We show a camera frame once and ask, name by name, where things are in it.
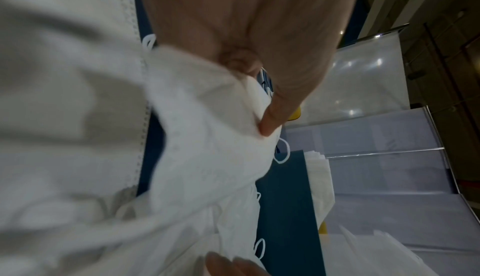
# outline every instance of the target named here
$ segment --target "white ear loop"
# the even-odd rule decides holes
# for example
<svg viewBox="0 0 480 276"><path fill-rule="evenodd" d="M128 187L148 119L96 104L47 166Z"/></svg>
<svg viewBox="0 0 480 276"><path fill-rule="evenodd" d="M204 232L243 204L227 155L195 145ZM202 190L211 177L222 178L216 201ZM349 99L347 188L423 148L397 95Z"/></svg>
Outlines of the white ear loop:
<svg viewBox="0 0 480 276"><path fill-rule="evenodd" d="M260 257L259 257L258 259L262 259L262 258L264 257L264 255L265 255L265 247L267 246L266 243L265 243L265 239L260 238L260 239L256 242L255 246L253 247L253 252L254 252L254 253L257 253L257 248L259 247L259 244L260 244L261 242L263 242L263 248L261 249L261 254L260 254Z"/></svg>
<svg viewBox="0 0 480 276"><path fill-rule="evenodd" d="M145 49L151 51L151 49L154 47L153 45L155 44L155 41L157 40L156 38L157 37L155 34L149 34L141 40L141 44Z"/></svg>
<svg viewBox="0 0 480 276"><path fill-rule="evenodd" d="M283 160L280 160L280 161L278 161L278 160L275 158L275 156L273 157L273 159L274 159L279 165L281 165L282 163L284 163L285 161L287 161L287 160L290 158L290 145L289 145L289 143L288 143L285 139L283 139L283 138L279 138L279 140L282 140L283 142L285 142L285 145L286 145L286 155L287 155L287 156L286 156Z"/></svg>

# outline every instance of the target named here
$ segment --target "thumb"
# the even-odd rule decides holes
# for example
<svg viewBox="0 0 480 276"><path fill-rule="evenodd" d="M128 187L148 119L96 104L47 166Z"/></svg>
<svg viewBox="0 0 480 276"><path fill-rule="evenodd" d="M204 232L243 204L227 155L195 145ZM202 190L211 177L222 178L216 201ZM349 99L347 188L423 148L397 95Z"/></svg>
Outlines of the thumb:
<svg viewBox="0 0 480 276"><path fill-rule="evenodd" d="M271 100L258 124L260 134L265 137L270 136L278 127L286 123L302 103L301 100L287 99L278 92L274 92Z"/></svg>

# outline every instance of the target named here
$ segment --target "gloved hand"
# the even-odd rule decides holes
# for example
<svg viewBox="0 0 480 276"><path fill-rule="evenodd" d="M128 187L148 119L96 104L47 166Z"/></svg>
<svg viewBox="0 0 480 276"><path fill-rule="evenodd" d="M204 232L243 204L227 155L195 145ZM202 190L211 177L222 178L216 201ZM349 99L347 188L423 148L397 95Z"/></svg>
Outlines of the gloved hand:
<svg viewBox="0 0 480 276"><path fill-rule="evenodd" d="M269 136L318 86L354 0L143 0L157 40L231 70L264 67L272 102L259 124Z"/></svg>
<svg viewBox="0 0 480 276"><path fill-rule="evenodd" d="M270 276L250 260L235 258L232 263L217 253L208 253L205 265L211 276Z"/></svg>

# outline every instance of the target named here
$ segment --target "hand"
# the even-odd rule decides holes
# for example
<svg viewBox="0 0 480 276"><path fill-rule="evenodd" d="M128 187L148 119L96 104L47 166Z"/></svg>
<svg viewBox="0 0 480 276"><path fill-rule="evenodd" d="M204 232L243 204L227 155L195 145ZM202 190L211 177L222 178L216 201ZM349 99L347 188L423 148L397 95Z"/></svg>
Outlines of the hand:
<svg viewBox="0 0 480 276"><path fill-rule="evenodd" d="M246 75L263 65L269 136L320 84L354 0L143 0L158 41Z"/></svg>
<svg viewBox="0 0 480 276"><path fill-rule="evenodd" d="M211 276L270 276L250 260L235 258L232 263L213 252L207 254L205 265Z"/></svg>

